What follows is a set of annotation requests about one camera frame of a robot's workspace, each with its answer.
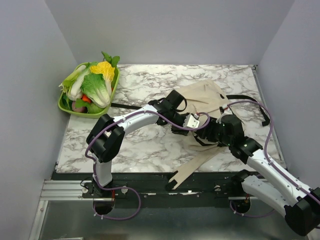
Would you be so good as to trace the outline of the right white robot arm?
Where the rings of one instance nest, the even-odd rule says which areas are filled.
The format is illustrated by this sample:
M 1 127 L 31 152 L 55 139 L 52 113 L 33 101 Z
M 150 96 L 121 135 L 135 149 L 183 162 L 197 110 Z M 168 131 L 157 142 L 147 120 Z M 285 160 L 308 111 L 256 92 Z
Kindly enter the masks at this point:
M 268 182 L 248 175 L 233 180 L 230 191 L 253 195 L 281 214 L 298 235 L 306 236 L 320 225 L 320 189 L 311 188 L 291 175 L 265 152 L 253 138 L 245 135 L 241 120 L 234 114 L 211 118 L 196 135 L 228 147 L 231 154 L 255 169 Z

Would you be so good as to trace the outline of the beige canvas student bag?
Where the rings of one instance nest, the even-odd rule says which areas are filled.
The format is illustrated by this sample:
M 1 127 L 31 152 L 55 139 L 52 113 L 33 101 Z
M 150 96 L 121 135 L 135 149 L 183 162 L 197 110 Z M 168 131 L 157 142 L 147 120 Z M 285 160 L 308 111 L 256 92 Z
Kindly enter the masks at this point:
M 178 168 L 173 174 L 173 177 L 169 180 L 170 182 L 174 182 L 173 187 L 176 189 L 199 166 L 214 157 L 221 149 L 228 148 L 227 146 L 218 147 L 217 143 L 210 146 L 200 145 L 196 141 L 196 131 L 205 128 L 211 118 L 219 119 L 224 115 L 236 115 L 240 119 L 233 109 L 229 109 L 229 111 L 221 113 L 220 106 L 224 104 L 229 105 L 235 101 L 256 103 L 257 100 L 247 95 L 225 94 L 217 84 L 209 80 L 181 87 L 175 91 L 185 97 L 187 101 L 187 106 L 180 105 L 178 107 L 179 110 L 183 110 L 181 114 L 193 114 L 200 121 L 199 127 L 193 129 L 180 127 L 170 121 L 167 123 L 170 124 L 171 127 L 173 125 L 179 129 L 189 131 L 188 135 L 182 135 L 186 137 L 185 144 L 200 152 L 194 159 Z

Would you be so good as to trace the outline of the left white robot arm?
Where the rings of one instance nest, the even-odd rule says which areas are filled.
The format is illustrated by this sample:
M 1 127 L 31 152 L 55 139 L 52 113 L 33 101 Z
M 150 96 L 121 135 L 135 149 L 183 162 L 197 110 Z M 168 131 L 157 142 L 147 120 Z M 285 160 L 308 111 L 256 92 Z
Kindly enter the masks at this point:
M 182 114 L 180 105 L 187 106 L 187 100 L 176 90 L 165 98 L 151 100 L 145 106 L 122 115 L 101 116 L 86 138 L 88 144 L 85 156 L 93 160 L 93 180 L 96 182 L 93 191 L 101 198 L 111 191 L 112 160 L 120 151 L 124 138 L 148 125 L 164 126 L 168 122 L 182 127 L 186 115 Z

